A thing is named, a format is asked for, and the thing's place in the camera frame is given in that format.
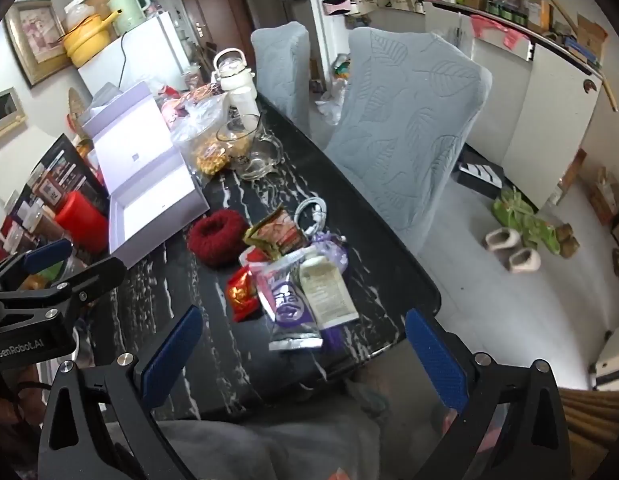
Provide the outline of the red snack packet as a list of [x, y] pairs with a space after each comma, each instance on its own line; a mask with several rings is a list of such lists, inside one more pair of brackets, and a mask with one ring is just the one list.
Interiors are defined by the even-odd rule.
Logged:
[[226, 297], [234, 322], [245, 321], [260, 311], [257, 288], [249, 266], [242, 266], [229, 278]]

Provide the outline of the dark red fluffy scrunchie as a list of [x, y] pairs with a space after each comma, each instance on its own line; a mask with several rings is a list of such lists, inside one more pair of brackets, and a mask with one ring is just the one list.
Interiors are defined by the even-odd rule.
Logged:
[[247, 229], [248, 224], [239, 212], [218, 210], [195, 222], [189, 231], [188, 248], [210, 268], [227, 266], [244, 251]]

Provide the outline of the brown green snack packet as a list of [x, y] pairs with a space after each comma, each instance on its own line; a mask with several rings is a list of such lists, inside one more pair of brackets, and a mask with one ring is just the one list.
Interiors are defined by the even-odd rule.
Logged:
[[306, 235], [282, 206], [250, 226], [243, 241], [261, 250], [272, 261], [309, 245]]

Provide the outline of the pink rose sachet packet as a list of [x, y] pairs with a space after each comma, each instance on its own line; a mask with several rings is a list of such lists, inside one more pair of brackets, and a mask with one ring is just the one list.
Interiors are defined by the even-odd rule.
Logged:
[[270, 262], [271, 260], [266, 252], [255, 246], [247, 246], [239, 255], [241, 269], [250, 272], [260, 272], [266, 266], [269, 266]]

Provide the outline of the lavender brocade drawstring pouch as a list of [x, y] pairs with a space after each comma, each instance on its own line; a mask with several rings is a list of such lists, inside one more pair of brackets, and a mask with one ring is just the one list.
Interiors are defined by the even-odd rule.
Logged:
[[349, 266], [349, 253], [346, 239], [331, 232], [318, 232], [311, 239], [311, 251], [308, 254], [309, 273], [313, 275], [328, 273], [327, 261], [341, 275]]

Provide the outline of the red plastic canister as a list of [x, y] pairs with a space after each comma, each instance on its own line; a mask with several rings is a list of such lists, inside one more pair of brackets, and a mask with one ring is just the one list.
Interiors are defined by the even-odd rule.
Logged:
[[79, 191], [67, 194], [55, 221], [90, 254], [98, 255], [108, 247], [108, 220]]

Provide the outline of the black snack bag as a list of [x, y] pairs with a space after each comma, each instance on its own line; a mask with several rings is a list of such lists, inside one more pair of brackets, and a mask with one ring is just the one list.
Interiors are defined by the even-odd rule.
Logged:
[[104, 185], [91, 166], [80, 156], [72, 141], [61, 134], [37, 162], [23, 189], [13, 192], [6, 203], [6, 214], [16, 214], [23, 204], [42, 200], [55, 216], [64, 207], [68, 194], [78, 191], [104, 217], [110, 200]]

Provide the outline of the lavender open gift box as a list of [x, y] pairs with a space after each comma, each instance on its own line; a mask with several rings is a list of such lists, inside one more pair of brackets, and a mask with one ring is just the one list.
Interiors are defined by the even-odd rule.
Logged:
[[108, 249], [128, 269], [210, 210], [149, 86], [139, 82], [88, 114], [108, 194]]

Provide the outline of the white fluffy slippers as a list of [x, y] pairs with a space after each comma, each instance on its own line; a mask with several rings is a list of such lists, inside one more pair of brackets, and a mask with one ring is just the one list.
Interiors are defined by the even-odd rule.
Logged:
[[524, 247], [522, 236], [515, 229], [499, 228], [487, 233], [484, 245], [488, 252], [509, 250], [507, 267], [512, 274], [534, 273], [541, 268], [541, 255], [536, 249]]

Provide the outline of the green slippers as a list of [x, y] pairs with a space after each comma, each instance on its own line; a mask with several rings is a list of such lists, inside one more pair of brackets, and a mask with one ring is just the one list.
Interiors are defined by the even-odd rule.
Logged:
[[492, 204], [492, 213], [502, 226], [520, 234], [524, 247], [537, 249], [545, 245], [549, 252], [559, 255], [561, 247], [556, 228], [539, 218], [516, 188], [501, 190]]

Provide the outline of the bag of waffle cookies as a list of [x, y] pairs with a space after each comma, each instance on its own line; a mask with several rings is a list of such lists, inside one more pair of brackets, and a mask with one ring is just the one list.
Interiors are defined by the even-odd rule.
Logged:
[[172, 143], [201, 180], [214, 177], [229, 162], [224, 143], [217, 139], [228, 113], [227, 94], [221, 93], [189, 106], [187, 115], [172, 127]]

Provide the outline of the clear glass mug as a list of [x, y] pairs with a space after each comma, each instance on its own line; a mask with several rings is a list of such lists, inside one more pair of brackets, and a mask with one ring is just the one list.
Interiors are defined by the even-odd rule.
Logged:
[[236, 116], [216, 133], [229, 157], [229, 167], [244, 181], [255, 181], [274, 171], [283, 159], [283, 145], [267, 132], [262, 117]]

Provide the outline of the yellow pot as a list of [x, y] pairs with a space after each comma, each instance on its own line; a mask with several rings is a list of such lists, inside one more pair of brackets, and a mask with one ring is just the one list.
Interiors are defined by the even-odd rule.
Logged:
[[84, 66], [111, 44], [108, 29], [122, 13], [115, 10], [107, 18], [101, 18], [98, 13], [89, 15], [65, 34], [63, 48], [76, 68]]

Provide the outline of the framed picture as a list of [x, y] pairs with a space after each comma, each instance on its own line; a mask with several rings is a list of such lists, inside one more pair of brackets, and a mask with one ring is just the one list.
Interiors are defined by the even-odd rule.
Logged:
[[51, 0], [17, 1], [3, 23], [29, 88], [72, 64], [62, 44], [64, 28]]

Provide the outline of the white mini fridge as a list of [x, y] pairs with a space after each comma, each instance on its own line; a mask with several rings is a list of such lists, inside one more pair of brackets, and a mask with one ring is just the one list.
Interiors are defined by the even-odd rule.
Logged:
[[139, 81], [160, 82], [182, 91], [187, 88], [184, 72], [189, 66], [172, 18], [163, 12], [111, 42], [78, 74], [93, 96], [108, 82], [122, 91]]

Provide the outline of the near grey leaf chair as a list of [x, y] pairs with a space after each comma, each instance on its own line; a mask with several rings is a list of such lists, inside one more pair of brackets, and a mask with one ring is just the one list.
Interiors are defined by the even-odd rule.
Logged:
[[493, 85], [434, 32], [359, 27], [328, 157], [417, 254]]

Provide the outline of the grey leaf chair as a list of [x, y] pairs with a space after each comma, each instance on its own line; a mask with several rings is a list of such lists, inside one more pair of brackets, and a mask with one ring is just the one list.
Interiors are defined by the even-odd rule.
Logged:
[[256, 89], [303, 133], [309, 132], [311, 40], [306, 27], [292, 21], [252, 32]]
[[434, 32], [359, 27], [328, 157], [417, 254], [493, 85]]

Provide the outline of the cream white water bottle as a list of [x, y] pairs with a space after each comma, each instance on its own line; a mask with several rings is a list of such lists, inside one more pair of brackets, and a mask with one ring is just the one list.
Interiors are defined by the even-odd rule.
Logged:
[[238, 48], [221, 50], [213, 58], [212, 80], [220, 84], [240, 115], [260, 115], [254, 77], [244, 52]]

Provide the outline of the green electric kettle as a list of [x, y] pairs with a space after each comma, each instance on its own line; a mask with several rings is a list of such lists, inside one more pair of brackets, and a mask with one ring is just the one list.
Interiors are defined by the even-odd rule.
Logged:
[[108, 8], [117, 12], [118, 17], [113, 22], [117, 36], [122, 37], [146, 21], [146, 10], [150, 0], [108, 0]]

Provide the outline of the white cabinet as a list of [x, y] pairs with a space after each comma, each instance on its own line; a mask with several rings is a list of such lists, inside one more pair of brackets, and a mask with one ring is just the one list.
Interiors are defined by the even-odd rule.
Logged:
[[601, 76], [551, 41], [477, 10], [438, 1], [424, 10], [426, 30], [493, 76], [469, 145], [541, 208], [581, 147], [603, 90]]

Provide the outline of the brown entrance door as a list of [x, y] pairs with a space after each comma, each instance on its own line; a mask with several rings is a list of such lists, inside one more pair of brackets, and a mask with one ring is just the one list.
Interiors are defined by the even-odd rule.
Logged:
[[245, 54], [248, 65], [254, 65], [251, 43], [254, 22], [247, 0], [181, 1], [201, 47], [215, 44], [218, 51], [238, 48]]

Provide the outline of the far grey leaf chair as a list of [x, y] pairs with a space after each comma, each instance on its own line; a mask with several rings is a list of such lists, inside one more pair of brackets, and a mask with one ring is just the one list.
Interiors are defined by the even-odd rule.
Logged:
[[306, 27], [292, 21], [252, 32], [256, 89], [303, 133], [309, 132], [311, 40]]

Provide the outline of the beige wall intercom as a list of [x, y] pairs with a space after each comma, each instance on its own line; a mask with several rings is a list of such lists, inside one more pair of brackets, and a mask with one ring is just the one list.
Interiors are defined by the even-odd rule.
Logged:
[[14, 88], [0, 91], [0, 139], [26, 122], [26, 114]]

